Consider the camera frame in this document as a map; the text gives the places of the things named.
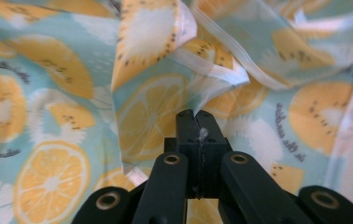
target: wrinkled fabric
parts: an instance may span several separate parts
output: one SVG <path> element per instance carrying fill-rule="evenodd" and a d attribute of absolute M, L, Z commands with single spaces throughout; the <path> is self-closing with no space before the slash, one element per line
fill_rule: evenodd
<path fill-rule="evenodd" d="M 353 1 L 0 0 L 0 223 L 133 189 L 185 109 L 286 191 L 353 202 Z M 221 223 L 217 200 L 189 208 Z"/>

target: kiwi seed print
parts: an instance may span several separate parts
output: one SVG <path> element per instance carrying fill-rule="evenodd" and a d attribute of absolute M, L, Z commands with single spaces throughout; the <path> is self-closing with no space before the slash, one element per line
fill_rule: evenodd
<path fill-rule="evenodd" d="M 27 120 L 26 102 L 14 77 L 0 75 L 0 143 L 22 133 Z"/>
<path fill-rule="evenodd" d="M 122 2 L 112 90 L 174 50 L 177 39 L 177 3 L 174 0 Z"/>
<path fill-rule="evenodd" d="M 309 147 L 330 155 L 353 85 L 318 82 L 300 89 L 289 106 L 289 123 Z"/>

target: kiwi slice print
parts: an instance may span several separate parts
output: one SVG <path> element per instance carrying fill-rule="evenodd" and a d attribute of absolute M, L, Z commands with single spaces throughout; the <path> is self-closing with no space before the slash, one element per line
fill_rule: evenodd
<path fill-rule="evenodd" d="M 65 91 L 92 98 L 92 76 L 83 61 L 62 41 L 47 35 L 23 35 L 9 41 L 19 53 L 42 66 Z"/>
<path fill-rule="evenodd" d="M 113 14 L 106 9 L 101 3 L 95 0 L 49 0 L 46 4 L 47 7 L 60 9 L 68 12 L 85 14 L 97 17 L 110 17 L 113 18 Z"/>
<path fill-rule="evenodd" d="M 26 103 L 14 77 L 0 75 L 0 143 L 10 142 L 24 130 Z"/>
<path fill-rule="evenodd" d="M 352 92 L 352 84 L 336 81 L 301 88 L 289 106 L 292 130 L 309 147 L 330 155 Z"/>
<path fill-rule="evenodd" d="M 82 105 L 58 103 L 50 105 L 49 111 L 60 126 L 68 124 L 72 130 L 85 129 L 95 123 L 90 111 Z"/>
<path fill-rule="evenodd" d="M 206 59 L 207 61 L 213 63 L 215 61 L 216 49 L 215 47 L 202 39 L 194 38 L 182 47 L 190 51 L 191 53 Z"/>
<path fill-rule="evenodd" d="M 272 39 L 280 59 L 285 62 L 294 60 L 301 69 L 320 68 L 335 63 L 331 54 L 312 48 L 290 28 L 272 32 Z"/>
<path fill-rule="evenodd" d="M 16 28 L 24 28 L 57 13 L 57 11 L 43 7 L 0 3 L 0 17 Z"/>
<path fill-rule="evenodd" d="M 174 50 L 177 9 L 175 0 L 122 1 L 113 91 Z"/>
<path fill-rule="evenodd" d="M 90 110 L 57 90 L 35 91 L 30 97 L 29 108 L 29 134 L 36 144 L 62 140 L 78 145 L 85 139 L 87 129 L 95 125 Z M 45 123 L 52 120 L 59 126 L 59 132 L 54 133 L 54 129 L 47 132 Z"/>

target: black plastic part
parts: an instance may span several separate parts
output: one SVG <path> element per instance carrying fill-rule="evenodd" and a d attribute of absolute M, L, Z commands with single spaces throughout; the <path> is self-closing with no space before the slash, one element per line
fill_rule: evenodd
<path fill-rule="evenodd" d="M 353 223 L 353 203 L 331 189 L 303 188 L 297 203 L 316 223 Z"/>
<path fill-rule="evenodd" d="M 191 110 L 178 113 L 176 150 L 190 161 L 188 198 L 218 198 L 221 158 L 228 151 L 228 142 L 215 118 L 205 111 L 196 117 Z"/>
<path fill-rule="evenodd" d="M 188 159 L 165 152 L 153 166 L 135 211 L 133 223 L 180 224 L 186 221 Z"/>
<path fill-rule="evenodd" d="M 128 223 L 128 208 L 131 197 L 129 192 L 125 189 L 107 187 L 97 190 L 93 193 L 89 199 L 80 207 L 78 213 L 75 215 L 73 224 L 103 224 L 103 223 L 114 223 L 124 224 Z M 100 209 L 97 206 L 97 201 L 108 209 Z"/>
<path fill-rule="evenodd" d="M 133 222 L 133 217 L 136 211 L 136 208 L 138 207 L 139 201 L 141 200 L 142 193 L 144 192 L 145 186 L 147 185 L 147 181 L 139 185 L 138 187 L 134 188 L 132 191 L 130 191 L 130 203 L 129 207 L 127 210 L 127 214 L 124 219 L 124 223 L 132 223 Z"/>
<path fill-rule="evenodd" d="M 205 129 L 207 133 L 202 147 L 202 194 L 204 198 L 218 198 L 221 158 L 228 150 L 228 142 L 210 113 L 199 111 L 196 119 L 200 129 Z"/>
<path fill-rule="evenodd" d="M 220 194 L 221 198 L 218 201 L 218 211 L 222 218 L 223 224 L 247 224 L 243 214 L 240 211 L 233 196 L 226 189 Z"/>
<path fill-rule="evenodd" d="M 184 154 L 189 160 L 188 198 L 200 198 L 202 164 L 199 127 L 191 110 L 176 115 L 176 151 Z"/>
<path fill-rule="evenodd" d="M 247 223 L 312 223 L 290 196 L 243 152 L 228 152 L 223 156 L 221 175 Z M 220 195 L 226 204 L 230 196 Z"/>

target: screw hole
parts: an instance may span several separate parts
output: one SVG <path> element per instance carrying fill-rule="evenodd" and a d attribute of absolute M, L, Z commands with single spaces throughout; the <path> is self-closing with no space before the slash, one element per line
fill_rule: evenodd
<path fill-rule="evenodd" d="M 238 164 L 244 164 L 248 162 L 247 157 L 243 156 L 243 155 L 238 155 L 238 154 L 234 154 L 230 157 L 230 159 L 234 162 L 234 163 L 238 163 Z"/>
<path fill-rule="evenodd" d="M 337 209 L 340 206 L 339 201 L 326 191 L 317 190 L 311 193 L 311 199 L 316 204 L 329 209 Z"/>
<path fill-rule="evenodd" d="M 164 158 L 164 162 L 170 165 L 178 164 L 180 161 L 179 157 L 176 155 L 169 155 Z"/>
<path fill-rule="evenodd" d="M 116 191 L 111 191 L 101 195 L 96 202 L 97 208 L 101 210 L 109 210 L 114 208 L 120 202 L 120 196 Z"/>

